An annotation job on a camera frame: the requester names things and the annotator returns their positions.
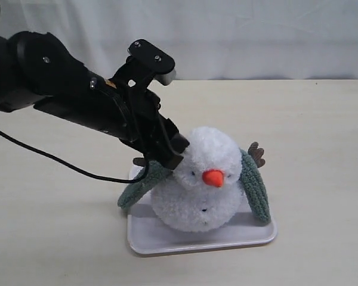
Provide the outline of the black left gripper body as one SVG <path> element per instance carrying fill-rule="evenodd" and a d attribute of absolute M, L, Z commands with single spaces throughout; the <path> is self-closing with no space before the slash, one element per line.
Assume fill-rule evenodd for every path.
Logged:
<path fill-rule="evenodd" d="M 110 79 L 92 75 L 89 86 L 112 104 L 112 134 L 148 158 L 165 158 L 169 139 L 179 133 L 159 112 L 161 99 L 149 89 L 154 73 L 135 58 L 127 58 Z"/>

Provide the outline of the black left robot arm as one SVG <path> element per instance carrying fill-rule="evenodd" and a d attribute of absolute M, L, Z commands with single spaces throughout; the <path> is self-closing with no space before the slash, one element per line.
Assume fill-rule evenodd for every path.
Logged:
<path fill-rule="evenodd" d="M 51 33 L 0 36 L 0 111 L 36 110 L 118 138 L 175 169 L 189 141 L 159 112 L 152 81 L 169 85 L 175 61 L 145 39 L 128 48 L 125 63 L 109 79 L 74 58 Z"/>

